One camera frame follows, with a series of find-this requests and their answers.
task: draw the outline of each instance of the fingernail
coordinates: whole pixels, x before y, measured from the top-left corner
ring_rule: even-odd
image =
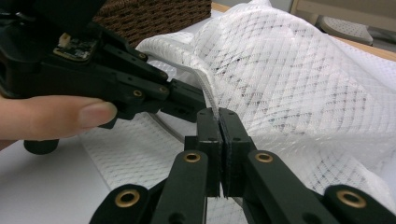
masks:
[[[97,127],[110,122],[117,115],[117,108],[109,102],[87,105],[79,111],[79,126],[82,129]]]

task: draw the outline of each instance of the white mesh fabric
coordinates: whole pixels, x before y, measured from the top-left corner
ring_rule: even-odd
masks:
[[[159,35],[138,49],[171,77],[201,86],[215,112],[237,112],[257,148],[277,153],[307,187],[322,193],[348,184],[396,211],[387,185],[373,173],[396,143],[394,63],[387,70],[377,58],[357,62],[360,52],[268,1],[233,7],[196,35]],[[159,116],[181,135],[194,133],[194,125]],[[113,189],[153,186],[182,150],[146,114],[81,140]],[[208,208],[208,223],[246,223],[233,200],[209,200]]]
[[[189,67],[211,106],[237,112],[257,147],[281,155],[309,188],[345,183],[394,211],[371,172],[396,143],[394,70],[356,63],[315,27],[261,2],[210,21],[189,46],[160,35],[138,49]]]

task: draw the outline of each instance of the wicker basket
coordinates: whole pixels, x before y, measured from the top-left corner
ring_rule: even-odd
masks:
[[[136,47],[145,38],[209,18],[210,9],[209,0],[107,0],[93,20]]]

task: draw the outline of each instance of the brass insert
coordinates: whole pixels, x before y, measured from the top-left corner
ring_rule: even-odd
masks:
[[[121,208],[131,207],[140,199],[140,194],[135,189],[125,189],[116,197],[116,205]]]
[[[134,96],[140,97],[142,95],[143,95],[142,91],[134,91]]]
[[[189,153],[184,156],[184,160],[187,162],[197,162],[201,159],[201,156],[197,153]]]
[[[271,162],[274,158],[267,153],[261,152],[256,154],[256,160],[260,162]]]
[[[145,58],[146,58],[146,54],[144,54],[144,53],[139,53],[139,57],[140,57],[141,59],[145,59]]]
[[[161,71],[160,74],[162,77],[168,77],[168,74],[166,74],[164,71]]]
[[[162,86],[160,87],[160,92],[168,92],[168,88]]]
[[[337,198],[342,203],[354,208],[363,208],[367,205],[366,200],[364,200],[359,194],[346,189],[338,190]]]

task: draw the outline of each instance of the finger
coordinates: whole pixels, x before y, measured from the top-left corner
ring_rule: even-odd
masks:
[[[10,140],[0,140],[0,150],[11,146],[15,141]]]
[[[108,123],[116,114],[113,104],[87,97],[0,98],[0,139],[49,140],[72,136]]]

